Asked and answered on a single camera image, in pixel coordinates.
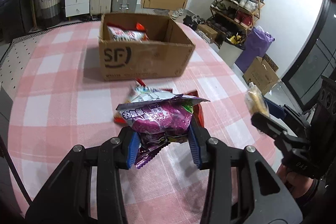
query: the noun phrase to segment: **blue gripper pad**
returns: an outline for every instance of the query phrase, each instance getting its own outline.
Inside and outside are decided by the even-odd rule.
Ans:
[[[195,137],[194,131],[191,126],[189,126],[188,142],[193,157],[193,161],[196,164],[197,168],[200,168],[202,164],[201,160],[201,149]]]
[[[130,169],[131,166],[135,163],[135,158],[137,157],[137,153],[139,151],[139,145],[140,145],[139,134],[136,132],[133,132],[132,139],[128,145],[128,155],[127,155],[127,161],[126,161],[126,165],[128,169]]]

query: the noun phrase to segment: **sf logo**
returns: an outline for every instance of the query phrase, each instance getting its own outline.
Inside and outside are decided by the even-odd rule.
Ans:
[[[131,59],[132,51],[130,47],[104,49],[105,62],[113,62],[112,64],[105,64],[106,68],[120,68],[128,64]]]

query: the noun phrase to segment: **purple bag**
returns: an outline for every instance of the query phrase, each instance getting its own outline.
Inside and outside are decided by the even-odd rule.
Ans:
[[[244,43],[245,50],[235,62],[238,68],[245,73],[257,56],[265,55],[274,40],[275,38],[264,32],[261,27],[254,27]]]

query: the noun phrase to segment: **purple snack bag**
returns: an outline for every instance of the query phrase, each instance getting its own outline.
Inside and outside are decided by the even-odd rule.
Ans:
[[[153,92],[141,94],[130,103],[119,104],[116,110],[139,133],[142,143],[134,165],[140,169],[170,142],[186,142],[193,106],[204,101],[208,100]]]

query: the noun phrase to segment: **red sneaker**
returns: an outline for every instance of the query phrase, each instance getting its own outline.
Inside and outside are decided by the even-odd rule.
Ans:
[[[241,11],[238,11],[237,14],[236,14],[236,17],[235,17],[235,22],[241,23],[243,18],[244,18],[244,13],[241,12]]]
[[[242,13],[242,14],[243,14],[244,18],[241,20],[240,25],[242,25],[244,28],[247,29],[252,24],[252,16],[251,15],[247,15],[245,13]]]

